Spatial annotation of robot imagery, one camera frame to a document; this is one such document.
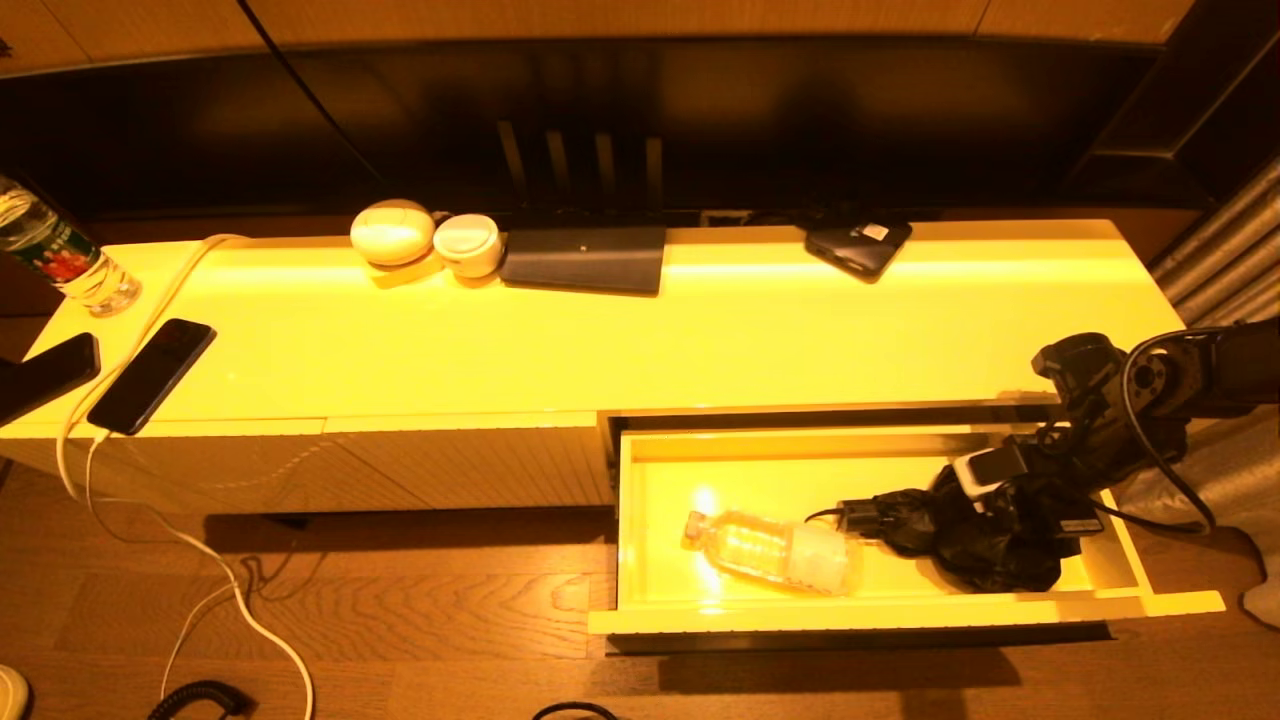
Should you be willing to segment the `black umbrella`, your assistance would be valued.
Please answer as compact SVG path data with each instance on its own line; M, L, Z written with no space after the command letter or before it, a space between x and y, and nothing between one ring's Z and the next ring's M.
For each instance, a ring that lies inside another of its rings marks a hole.
M842 500L809 518L832 518L837 530L879 541L899 556L928 557L970 592L1046 592L1059 582L1062 559L1080 551L1061 527L1080 507L1079 497L1046 480L1004 483L974 501L946 466L927 489Z

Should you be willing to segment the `clear plastic water bottle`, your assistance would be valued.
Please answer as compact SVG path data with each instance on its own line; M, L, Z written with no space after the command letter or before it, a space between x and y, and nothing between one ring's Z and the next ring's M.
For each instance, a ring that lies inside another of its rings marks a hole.
M681 542L718 571L809 594L847 594L859 573L844 533L740 510L691 511Z

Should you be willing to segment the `white cabinet drawer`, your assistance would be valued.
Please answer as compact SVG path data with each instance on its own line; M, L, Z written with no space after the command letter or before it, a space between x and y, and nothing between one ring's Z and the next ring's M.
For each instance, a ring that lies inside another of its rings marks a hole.
M630 418L620 457L616 606L589 630L625 635L1056 626L1221 612L1216 591L1153 591L1128 528L1100 536L1044 593L969 594L924 559L855 539L845 596L774 589L682 544L687 515L797 521L846 498L924 487L948 461L1048 420L1051 404Z

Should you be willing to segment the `cream ribbed sideboard cabinet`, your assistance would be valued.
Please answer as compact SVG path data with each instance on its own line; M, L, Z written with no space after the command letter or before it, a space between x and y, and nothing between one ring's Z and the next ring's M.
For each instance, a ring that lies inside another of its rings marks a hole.
M630 418L1051 404L1046 345L1181 328L1102 220L920 223L876 283L785 227L668 233L653 299L383 288L343 238L220 243L169 316L218 333L77 480L170 512L599 506Z

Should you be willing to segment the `small black stickered device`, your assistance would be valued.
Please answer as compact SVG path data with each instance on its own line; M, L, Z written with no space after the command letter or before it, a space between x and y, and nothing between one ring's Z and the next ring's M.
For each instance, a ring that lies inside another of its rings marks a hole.
M914 228L900 222L856 222L808 231L804 249L823 263L876 283L893 263Z

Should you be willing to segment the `black television screen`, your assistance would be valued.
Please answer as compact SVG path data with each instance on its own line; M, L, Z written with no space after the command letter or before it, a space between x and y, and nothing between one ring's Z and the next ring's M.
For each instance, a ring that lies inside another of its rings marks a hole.
M1012 204L1151 49L972 38L393 44L0 79L0 172L81 222Z

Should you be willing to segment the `dark grey antenna router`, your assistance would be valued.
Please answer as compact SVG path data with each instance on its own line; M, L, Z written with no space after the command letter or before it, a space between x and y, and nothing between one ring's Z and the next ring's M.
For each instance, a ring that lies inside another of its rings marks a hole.
M646 138L643 208L621 208L621 167L614 136L591 136L596 205L541 209L532 204L529 165L508 120L497 124L520 210L507 220L498 275L526 290L655 297L660 292L668 227L660 210L662 146Z

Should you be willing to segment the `white round device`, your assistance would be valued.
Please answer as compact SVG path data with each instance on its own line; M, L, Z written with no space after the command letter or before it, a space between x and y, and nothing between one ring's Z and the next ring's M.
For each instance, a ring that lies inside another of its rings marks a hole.
M435 228L431 241L443 266L463 279L497 273L506 255L499 225L483 214L451 217Z

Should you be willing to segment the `white oval device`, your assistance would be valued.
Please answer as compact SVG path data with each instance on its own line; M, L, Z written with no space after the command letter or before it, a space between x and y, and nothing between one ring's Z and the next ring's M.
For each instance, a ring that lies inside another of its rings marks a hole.
M407 199L389 199L356 215L349 242L371 265L403 266L431 252L435 228L426 208Z

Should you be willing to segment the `black smartphone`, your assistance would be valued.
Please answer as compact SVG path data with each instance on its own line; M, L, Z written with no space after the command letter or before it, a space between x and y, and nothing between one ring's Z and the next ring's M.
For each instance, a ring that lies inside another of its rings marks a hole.
M215 329L202 323L164 322L90 409L87 421L119 436L136 436L216 337Z
M0 363L0 427L9 425L95 379L99 340L76 334L22 363Z

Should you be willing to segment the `water bottle with colourful label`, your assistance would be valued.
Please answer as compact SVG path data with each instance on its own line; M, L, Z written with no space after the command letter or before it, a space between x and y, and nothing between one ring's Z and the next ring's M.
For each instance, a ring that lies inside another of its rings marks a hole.
M44 200L0 176L0 251L92 316L124 311L142 284Z

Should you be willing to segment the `dark wooden wall shelf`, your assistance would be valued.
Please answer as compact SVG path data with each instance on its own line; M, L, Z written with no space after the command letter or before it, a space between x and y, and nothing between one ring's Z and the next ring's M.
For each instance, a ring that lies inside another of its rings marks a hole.
M1059 183L1068 202L1206 208L1192 140L1280 40L1280 0L1194 0L1142 82Z

